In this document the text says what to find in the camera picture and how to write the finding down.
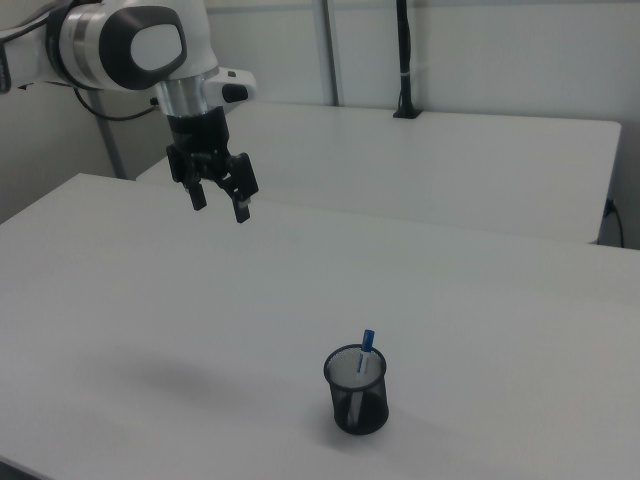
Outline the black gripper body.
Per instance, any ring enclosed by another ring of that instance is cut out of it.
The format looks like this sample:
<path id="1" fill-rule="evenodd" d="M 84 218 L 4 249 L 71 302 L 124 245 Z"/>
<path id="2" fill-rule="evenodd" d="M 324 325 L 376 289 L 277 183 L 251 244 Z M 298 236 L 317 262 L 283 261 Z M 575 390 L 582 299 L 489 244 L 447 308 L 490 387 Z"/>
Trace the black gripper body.
<path id="1" fill-rule="evenodd" d="M 188 187 L 202 180 L 213 181 L 232 199 L 235 192 L 252 197 L 259 191 L 246 153 L 232 155 L 224 109 L 191 117 L 169 117 L 173 143 L 166 149 L 171 176 Z"/>

